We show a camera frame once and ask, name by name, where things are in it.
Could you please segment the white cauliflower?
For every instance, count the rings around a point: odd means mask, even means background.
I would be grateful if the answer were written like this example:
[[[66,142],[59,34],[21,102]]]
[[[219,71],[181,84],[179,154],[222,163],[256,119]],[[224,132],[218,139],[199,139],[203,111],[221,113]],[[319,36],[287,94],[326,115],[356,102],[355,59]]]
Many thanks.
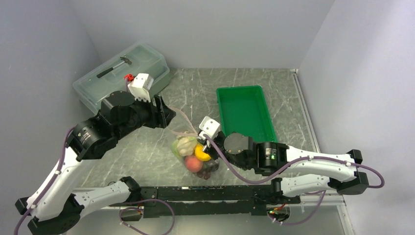
[[[198,141],[195,137],[178,137],[171,144],[171,151],[177,158],[184,159],[186,156],[194,154],[197,144]]]

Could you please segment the dark red grape bunch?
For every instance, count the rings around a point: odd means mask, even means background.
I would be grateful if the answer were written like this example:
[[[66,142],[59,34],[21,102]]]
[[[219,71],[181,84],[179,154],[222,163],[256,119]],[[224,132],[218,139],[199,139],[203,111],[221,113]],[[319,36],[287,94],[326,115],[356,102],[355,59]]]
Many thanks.
[[[196,174],[197,177],[202,178],[204,180],[208,180],[212,173],[217,171],[219,168],[219,162],[214,160],[210,160],[207,162],[203,162],[202,169],[199,170]]]

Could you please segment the orange fruit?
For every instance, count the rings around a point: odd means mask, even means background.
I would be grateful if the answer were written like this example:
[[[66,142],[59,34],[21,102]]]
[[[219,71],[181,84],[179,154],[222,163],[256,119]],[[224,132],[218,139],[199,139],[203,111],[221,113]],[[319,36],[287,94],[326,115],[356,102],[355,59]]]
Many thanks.
[[[211,160],[211,156],[203,151],[203,146],[199,143],[196,145],[194,149],[194,155],[198,160],[202,162],[208,162]]]

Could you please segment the clear zip top bag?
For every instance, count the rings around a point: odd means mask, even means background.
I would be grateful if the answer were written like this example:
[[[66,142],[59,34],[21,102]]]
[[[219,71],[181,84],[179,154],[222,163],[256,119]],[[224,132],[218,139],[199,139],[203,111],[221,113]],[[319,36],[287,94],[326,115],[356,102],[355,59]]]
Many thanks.
[[[167,127],[170,150],[189,172],[204,180],[209,179],[218,170],[219,162],[203,151],[197,139],[198,131],[187,115],[177,108],[171,110],[176,115]]]

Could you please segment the pink peach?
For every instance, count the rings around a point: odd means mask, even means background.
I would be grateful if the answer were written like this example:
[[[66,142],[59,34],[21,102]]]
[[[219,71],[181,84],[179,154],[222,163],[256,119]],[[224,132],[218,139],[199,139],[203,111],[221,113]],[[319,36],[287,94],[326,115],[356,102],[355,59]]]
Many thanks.
[[[184,165],[190,172],[197,173],[203,168],[204,164],[194,155],[189,155],[185,157]]]

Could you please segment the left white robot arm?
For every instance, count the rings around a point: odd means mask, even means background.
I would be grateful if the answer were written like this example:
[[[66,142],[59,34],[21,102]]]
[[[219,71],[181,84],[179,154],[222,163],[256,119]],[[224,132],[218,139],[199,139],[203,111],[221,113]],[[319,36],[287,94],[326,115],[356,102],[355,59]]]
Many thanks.
[[[141,187],[130,176],[86,193],[75,193],[82,174],[131,132],[141,128],[166,128],[176,116],[162,97],[148,101],[116,91],[103,99],[97,114],[71,128],[61,157],[42,185],[30,197],[16,201],[22,218],[28,216],[34,235],[60,235],[85,215],[117,203],[129,206],[141,199]]]

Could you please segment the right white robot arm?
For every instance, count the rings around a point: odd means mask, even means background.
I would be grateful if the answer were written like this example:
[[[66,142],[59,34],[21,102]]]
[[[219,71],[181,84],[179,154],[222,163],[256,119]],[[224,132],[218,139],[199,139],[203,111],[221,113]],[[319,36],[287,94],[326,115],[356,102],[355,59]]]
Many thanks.
[[[369,188],[367,174],[358,169],[363,160],[359,150],[322,154],[279,142],[255,142],[240,133],[224,137],[219,132],[212,139],[200,132],[198,139],[207,146],[206,151],[213,159],[223,160],[233,173],[239,168],[263,176],[262,180],[248,180],[237,175],[242,181],[252,185],[272,181],[275,187],[269,192],[275,203],[314,191],[359,195]]]

